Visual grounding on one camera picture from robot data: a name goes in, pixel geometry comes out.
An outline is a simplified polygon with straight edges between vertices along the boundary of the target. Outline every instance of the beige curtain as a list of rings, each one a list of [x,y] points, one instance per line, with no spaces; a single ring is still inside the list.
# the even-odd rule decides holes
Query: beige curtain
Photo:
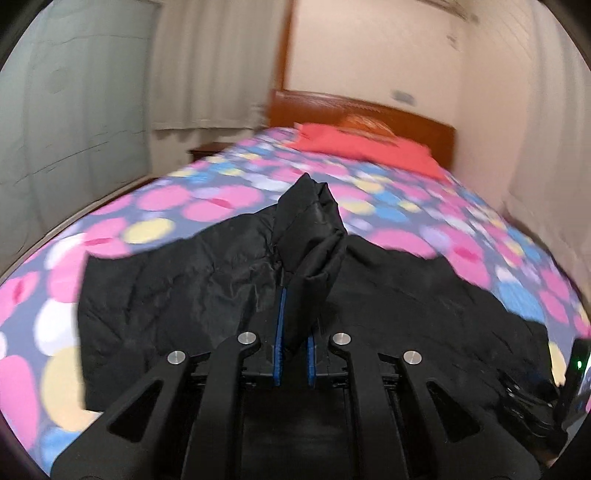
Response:
[[[505,206],[591,300],[591,70],[554,18],[534,6],[528,132]]]
[[[152,129],[256,128],[285,0],[164,0],[152,57]]]

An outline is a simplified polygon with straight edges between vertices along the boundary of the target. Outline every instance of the red pillow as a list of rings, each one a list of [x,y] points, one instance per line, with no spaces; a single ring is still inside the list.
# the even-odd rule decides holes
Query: red pillow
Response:
[[[298,129],[296,141],[286,146],[301,152],[370,161],[448,181],[445,170],[431,156],[428,147],[407,138],[396,137],[394,141],[382,142],[342,132],[333,125],[303,124]]]

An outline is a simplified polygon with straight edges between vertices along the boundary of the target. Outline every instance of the orange pillow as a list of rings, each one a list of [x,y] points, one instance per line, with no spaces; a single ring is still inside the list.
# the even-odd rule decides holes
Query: orange pillow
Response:
[[[337,125],[342,132],[360,135],[375,141],[394,142],[396,135],[384,122],[370,116],[352,113],[342,119]]]

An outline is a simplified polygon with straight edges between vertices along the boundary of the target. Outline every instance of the bedsheet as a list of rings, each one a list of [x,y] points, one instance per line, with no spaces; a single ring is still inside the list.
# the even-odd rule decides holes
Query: bedsheet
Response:
[[[191,236],[277,201],[303,172],[327,181],[350,233],[385,248],[444,254],[507,309],[548,327],[557,381],[589,320],[552,259],[451,175],[449,183],[283,146],[270,129],[78,220],[0,286],[0,410],[33,459],[56,456],[97,414],[83,409],[76,300],[88,254],[120,257]]]

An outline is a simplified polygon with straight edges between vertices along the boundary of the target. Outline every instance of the metal screw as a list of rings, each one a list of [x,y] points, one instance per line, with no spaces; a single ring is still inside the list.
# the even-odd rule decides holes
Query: metal screw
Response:
[[[423,356],[420,353],[415,352],[414,350],[404,352],[402,358],[404,358],[404,361],[409,365],[418,365],[423,360]]]
[[[250,345],[251,343],[256,342],[256,333],[242,332],[238,335],[238,341],[243,345]]]
[[[181,350],[175,350],[174,352],[170,352],[168,354],[168,363],[173,365],[182,364],[184,360],[187,358],[187,355]]]
[[[333,335],[333,342],[337,345],[348,345],[351,343],[351,337],[347,333],[335,333]]]

